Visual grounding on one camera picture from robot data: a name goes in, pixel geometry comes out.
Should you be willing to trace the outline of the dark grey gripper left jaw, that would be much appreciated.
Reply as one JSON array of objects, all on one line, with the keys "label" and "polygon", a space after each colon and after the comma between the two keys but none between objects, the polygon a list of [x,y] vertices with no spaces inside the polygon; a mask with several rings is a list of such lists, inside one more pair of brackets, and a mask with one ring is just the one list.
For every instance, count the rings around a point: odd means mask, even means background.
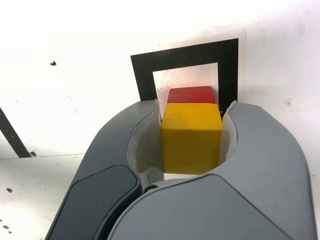
[{"label": "dark grey gripper left jaw", "polygon": [[164,179],[157,100],[122,110],[96,134],[46,235],[105,240],[144,189]]}]

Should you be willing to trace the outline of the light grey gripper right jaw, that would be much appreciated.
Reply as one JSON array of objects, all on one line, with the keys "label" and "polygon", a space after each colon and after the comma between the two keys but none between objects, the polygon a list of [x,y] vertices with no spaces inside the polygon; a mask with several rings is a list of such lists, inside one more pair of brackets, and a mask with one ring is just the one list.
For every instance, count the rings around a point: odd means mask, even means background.
[{"label": "light grey gripper right jaw", "polygon": [[310,172],[295,137],[262,107],[233,102],[221,165],[135,200],[111,240],[313,240]]}]

